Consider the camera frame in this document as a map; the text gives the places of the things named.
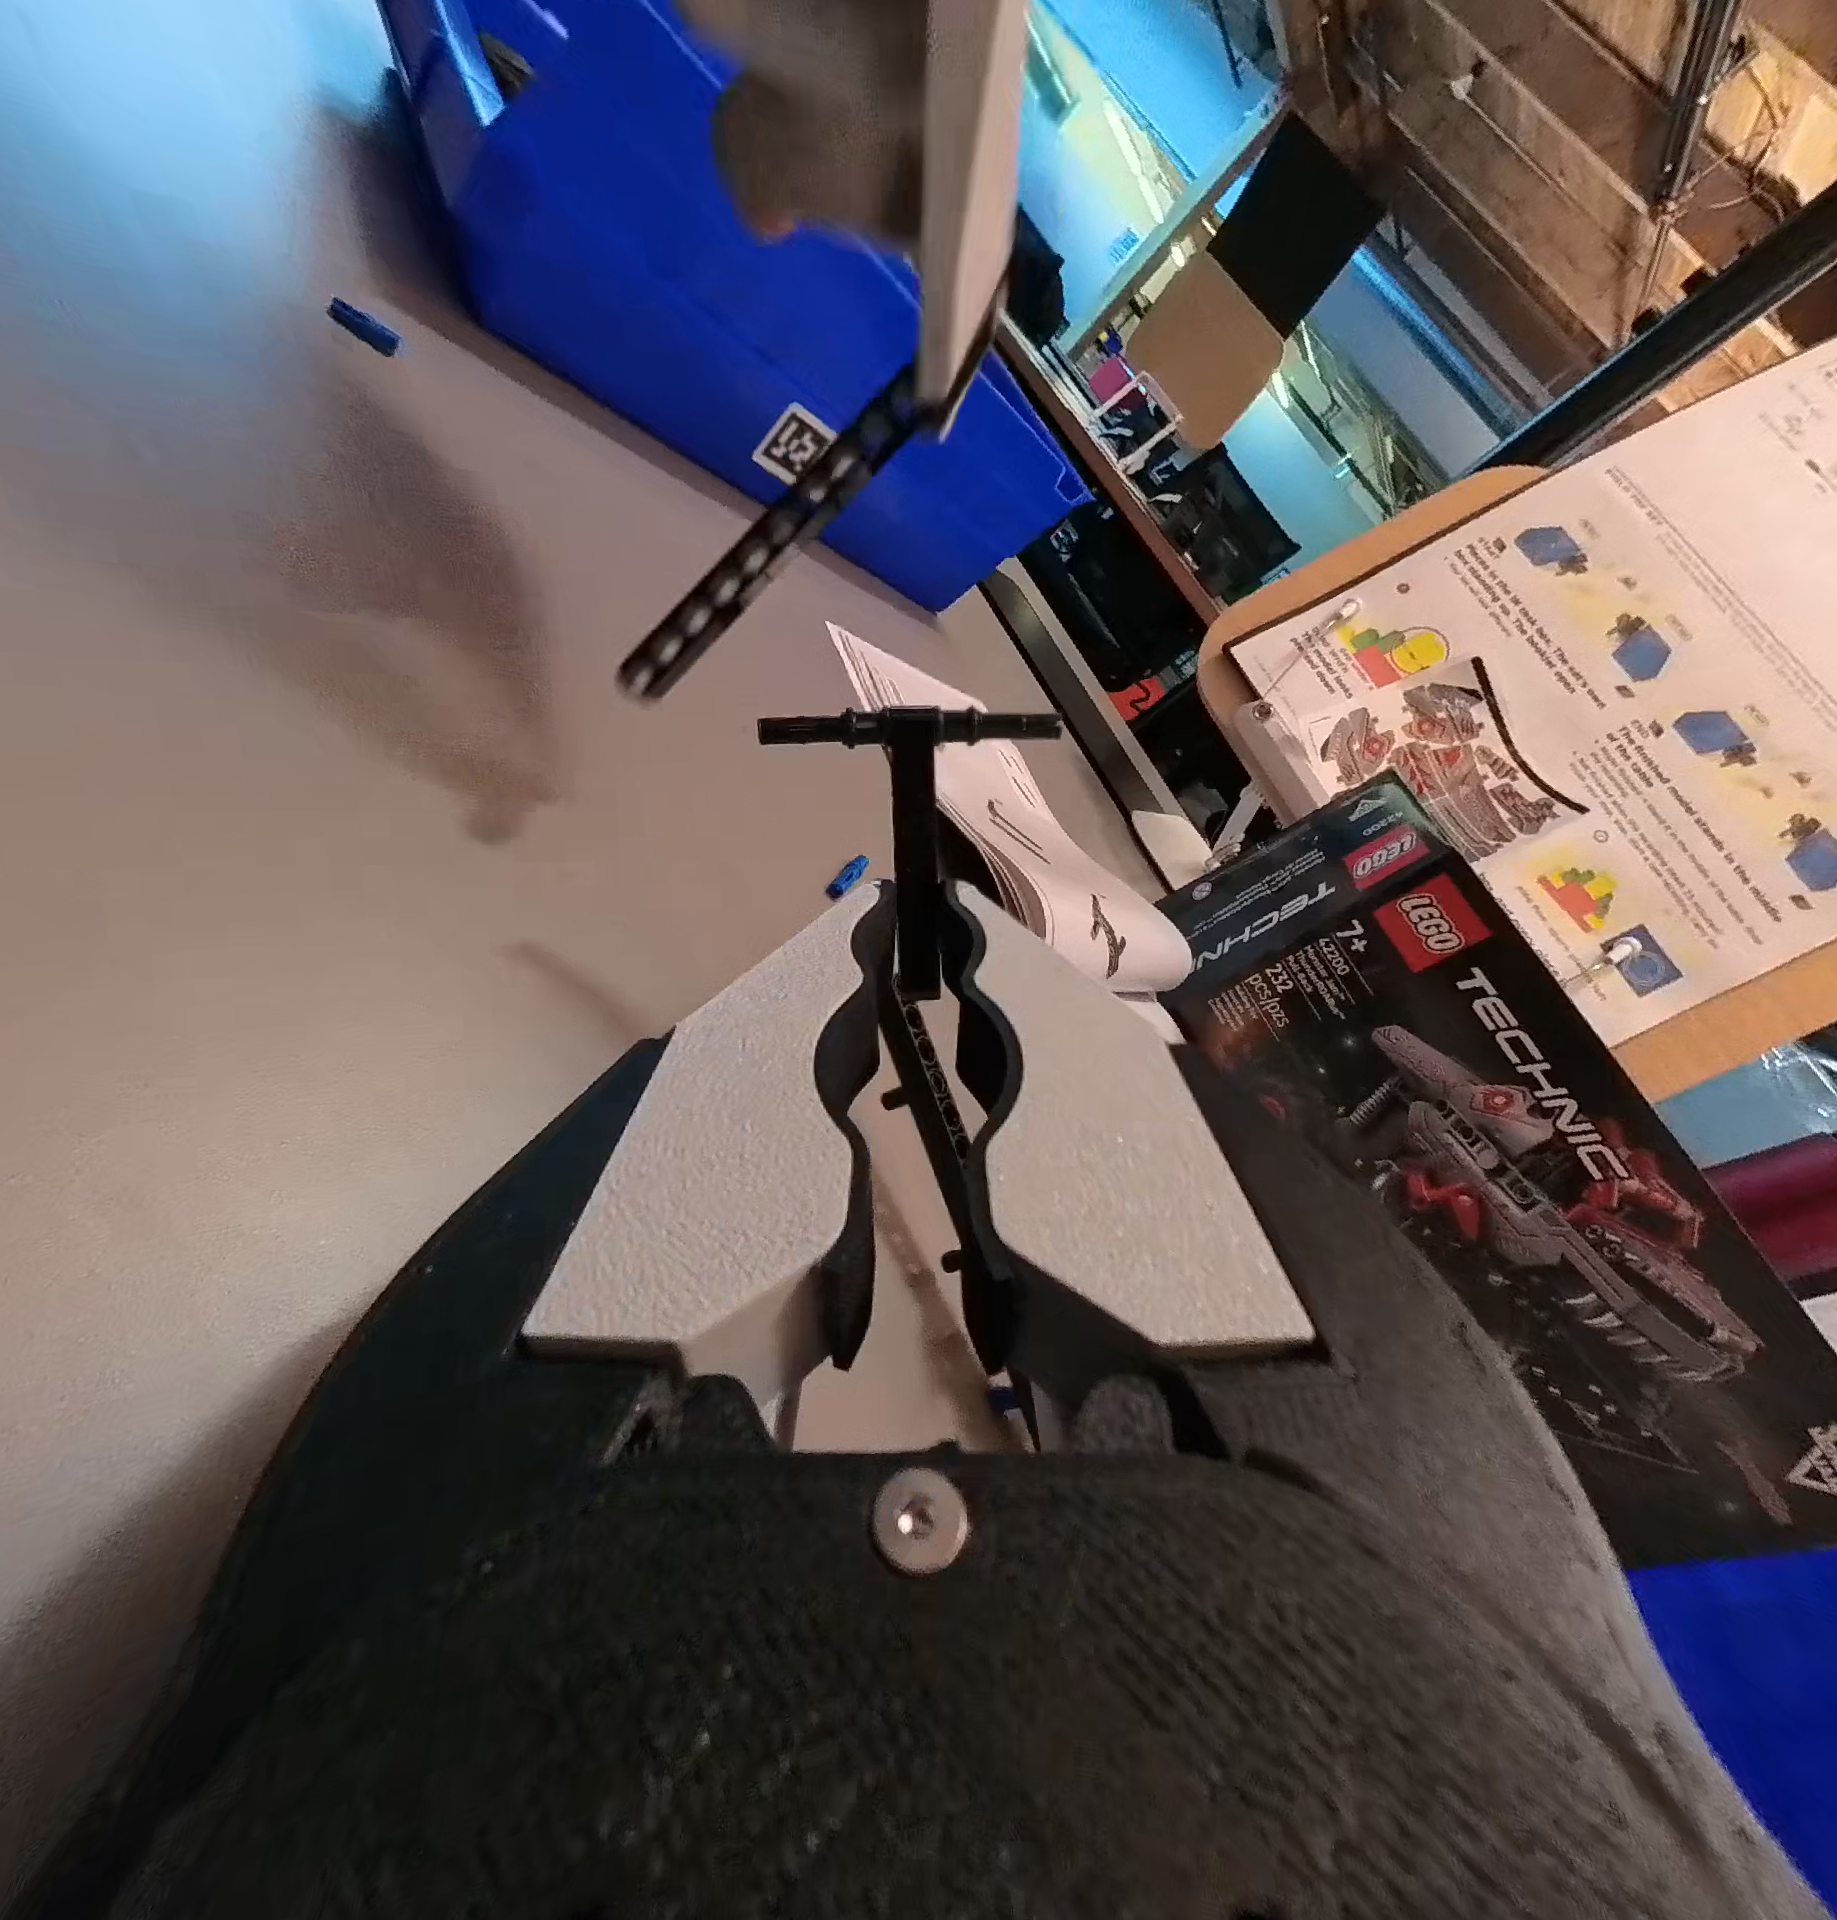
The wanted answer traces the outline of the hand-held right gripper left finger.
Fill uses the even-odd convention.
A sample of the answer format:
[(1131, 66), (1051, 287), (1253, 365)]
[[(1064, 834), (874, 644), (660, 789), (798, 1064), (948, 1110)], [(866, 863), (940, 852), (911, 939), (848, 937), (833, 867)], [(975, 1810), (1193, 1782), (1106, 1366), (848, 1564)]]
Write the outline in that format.
[(761, 1410), (871, 1328), (855, 1105), (881, 1068), (896, 893), (857, 886), (666, 1037), (522, 1322), (544, 1356), (738, 1381)]

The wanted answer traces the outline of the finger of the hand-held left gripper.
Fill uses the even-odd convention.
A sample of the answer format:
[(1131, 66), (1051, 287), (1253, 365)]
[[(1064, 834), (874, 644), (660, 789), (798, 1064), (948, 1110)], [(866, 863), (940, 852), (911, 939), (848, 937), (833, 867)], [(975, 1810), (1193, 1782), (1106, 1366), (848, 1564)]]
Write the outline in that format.
[(1004, 307), (1016, 227), (1026, 2), (930, 2), (914, 404), (945, 436)]

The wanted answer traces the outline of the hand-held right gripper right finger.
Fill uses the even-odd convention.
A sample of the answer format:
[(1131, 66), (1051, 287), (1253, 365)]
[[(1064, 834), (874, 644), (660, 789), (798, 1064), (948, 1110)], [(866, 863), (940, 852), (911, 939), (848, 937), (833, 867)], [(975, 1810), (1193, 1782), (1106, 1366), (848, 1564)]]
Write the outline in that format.
[(1177, 1448), (1214, 1448), (1193, 1382), (1319, 1356), (1319, 1331), (1166, 1021), (952, 882), (940, 980), (969, 1135), (961, 1299), (1017, 1448), (1144, 1381)]

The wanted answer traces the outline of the grey black toy brick assembly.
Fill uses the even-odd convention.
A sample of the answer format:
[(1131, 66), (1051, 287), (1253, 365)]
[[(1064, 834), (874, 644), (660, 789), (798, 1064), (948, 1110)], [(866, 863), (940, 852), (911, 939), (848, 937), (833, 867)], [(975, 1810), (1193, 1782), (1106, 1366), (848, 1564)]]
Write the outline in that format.
[(938, 1265), (959, 1284), (961, 1317), (986, 1377), (986, 1403), (1014, 1443), (1026, 1454), (1041, 1454), (1043, 1435), (1030, 1389), (1004, 1364), (1009, 1281), (990, 1260), (975, 1218), (970, 1131), (930, 1039), (922, 1005), (892, 991), (881, 1002), (881, 1037), (896, 1077), (896, 1089), (881, 1102), (888, 1110), (909, 1112), (953, 1231)]

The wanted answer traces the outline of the black long axle pin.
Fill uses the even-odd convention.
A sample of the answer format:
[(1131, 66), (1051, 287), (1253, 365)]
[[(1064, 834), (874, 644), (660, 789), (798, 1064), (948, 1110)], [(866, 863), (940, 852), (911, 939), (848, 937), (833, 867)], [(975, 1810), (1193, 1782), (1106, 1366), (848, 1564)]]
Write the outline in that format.
[(1057, 742), (1064, 722), (1055, 711), (990, 711), (984, 707), (846, 707), (825, 715), (763, 715), (757, 740), (765, 749), (837, 746), (974, 749), (977, 743)]

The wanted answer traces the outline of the pink white sign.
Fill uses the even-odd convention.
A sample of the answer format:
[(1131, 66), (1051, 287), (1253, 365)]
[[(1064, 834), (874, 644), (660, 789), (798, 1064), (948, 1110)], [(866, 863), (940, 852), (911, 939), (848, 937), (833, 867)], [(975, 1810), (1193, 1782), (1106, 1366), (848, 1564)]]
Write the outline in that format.
[(1111, 355), (1088, 377), (1088, 434), (1119, 462), (1140, 457), (1150, 444), (1174, 431), (1171, 396), (1154, 375), (1136, 370), (1123, 355)]

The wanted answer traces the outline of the tan panel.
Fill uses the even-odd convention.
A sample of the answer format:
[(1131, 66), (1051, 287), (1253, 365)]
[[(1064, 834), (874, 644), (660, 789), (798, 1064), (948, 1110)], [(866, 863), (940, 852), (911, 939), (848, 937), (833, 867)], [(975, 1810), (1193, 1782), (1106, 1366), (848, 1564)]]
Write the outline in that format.
[(1287, 336), (1208, 254), (1193, 254), (1126, 336), (1126, 362), (1156, 385), (1184, 442), (1223, 442), (1284, 362)]

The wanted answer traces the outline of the open instruction booklet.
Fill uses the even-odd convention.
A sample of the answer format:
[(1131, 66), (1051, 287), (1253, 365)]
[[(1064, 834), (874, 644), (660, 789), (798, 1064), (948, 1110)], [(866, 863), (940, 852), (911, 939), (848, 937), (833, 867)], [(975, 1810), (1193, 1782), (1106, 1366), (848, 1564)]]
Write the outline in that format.
[(1193, 967), (1186, 934), (1057, 820), (1022, 746), (990, 736), (932, 753), (936, 844), (970, 852), (970, 880), (1081, 976), (1171, 1030), (1162, 996)]

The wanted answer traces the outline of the black toy set box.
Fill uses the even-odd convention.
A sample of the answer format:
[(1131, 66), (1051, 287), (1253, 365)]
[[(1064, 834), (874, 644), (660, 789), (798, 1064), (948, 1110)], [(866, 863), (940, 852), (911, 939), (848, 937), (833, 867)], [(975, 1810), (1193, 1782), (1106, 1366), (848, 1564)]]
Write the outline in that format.
[(1172, 1019), (1450, 1285), (1626, 1566), (1837, 1545), (1837, 1354), (1400, 781), (1160, 914)]

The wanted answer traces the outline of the black panel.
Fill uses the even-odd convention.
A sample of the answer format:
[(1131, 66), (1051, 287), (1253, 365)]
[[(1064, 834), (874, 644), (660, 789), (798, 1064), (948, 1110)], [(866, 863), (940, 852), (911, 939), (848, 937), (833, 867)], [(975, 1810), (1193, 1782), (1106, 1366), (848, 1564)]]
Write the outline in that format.
[(1358, 173), (1288, 112), (1208, 240), (1208, 257), (1287, 341), (1385, 215)]

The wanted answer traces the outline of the white board stand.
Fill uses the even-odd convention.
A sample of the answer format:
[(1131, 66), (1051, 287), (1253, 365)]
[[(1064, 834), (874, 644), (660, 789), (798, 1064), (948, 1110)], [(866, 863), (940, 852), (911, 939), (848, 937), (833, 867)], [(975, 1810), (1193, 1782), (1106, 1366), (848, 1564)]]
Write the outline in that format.
[(1211, 837), (1178, 804), (1134, 806), (1128, 820), (1146, 862), (1172, 892), (1231, 867), (1284, 825), (1253, 783), (1240, 790)]

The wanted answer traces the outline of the blue storage bin with tag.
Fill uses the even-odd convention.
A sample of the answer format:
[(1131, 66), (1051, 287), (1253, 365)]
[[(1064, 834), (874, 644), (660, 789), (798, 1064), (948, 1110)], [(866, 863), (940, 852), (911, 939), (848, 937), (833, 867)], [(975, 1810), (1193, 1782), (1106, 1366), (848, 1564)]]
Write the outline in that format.
[[(929, 7), (377, 4), (473, 320), (775, 501), (914, 365)], [(990, 344), (820, 540), (944, 611), (1087, 500)]]

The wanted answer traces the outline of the maroon tumbler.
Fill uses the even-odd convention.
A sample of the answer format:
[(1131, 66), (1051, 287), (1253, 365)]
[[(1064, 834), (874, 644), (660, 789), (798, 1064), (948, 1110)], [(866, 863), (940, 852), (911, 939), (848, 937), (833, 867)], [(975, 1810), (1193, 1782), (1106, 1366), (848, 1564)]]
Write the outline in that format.
[(1837, 1131), (1735, 1158), (1704, 1178), (1795, 1293), (1837, 1275)]

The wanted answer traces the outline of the wooden board with instruction poster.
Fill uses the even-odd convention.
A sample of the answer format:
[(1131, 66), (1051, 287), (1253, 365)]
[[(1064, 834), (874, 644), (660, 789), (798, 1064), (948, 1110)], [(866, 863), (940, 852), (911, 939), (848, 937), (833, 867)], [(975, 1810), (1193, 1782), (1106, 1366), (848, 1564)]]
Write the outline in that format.
[(1206, 632), (1284, 820), (1398, 773), (1649, 1095), (1837, 1021), (1837, 338)]

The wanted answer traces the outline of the black metal bar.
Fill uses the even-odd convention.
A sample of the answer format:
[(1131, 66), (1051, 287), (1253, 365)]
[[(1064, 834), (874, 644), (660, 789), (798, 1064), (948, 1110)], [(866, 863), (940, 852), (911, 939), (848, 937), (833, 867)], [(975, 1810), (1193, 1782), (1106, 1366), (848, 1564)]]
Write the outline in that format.
[(1568, 392), (1508, 434), (1463, 476), (1556, 467), (1598, 444), (1641, 404), (1837, 265), (1837, 180), (1723, 273), (1677, 301)]

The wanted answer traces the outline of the black desk divider rail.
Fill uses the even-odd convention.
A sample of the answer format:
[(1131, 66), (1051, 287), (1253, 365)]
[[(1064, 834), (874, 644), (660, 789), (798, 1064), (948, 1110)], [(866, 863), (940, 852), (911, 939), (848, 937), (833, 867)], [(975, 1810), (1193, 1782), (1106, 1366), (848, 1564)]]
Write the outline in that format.
[(1193, 844), (1201, 844), (1202, 835), (1174, 802), (1156, 761), (1138, 743), (1017, 562), (996, 566), (980, 584), (980, 593), (1061, 715), (1066, 738), (1076, 743), (1098, 783), (1116, 804), (1146, 866), (1156, 877), (1171, 880), (1166, 856), (1186, 847), (1171, 825), (1178, 825)]

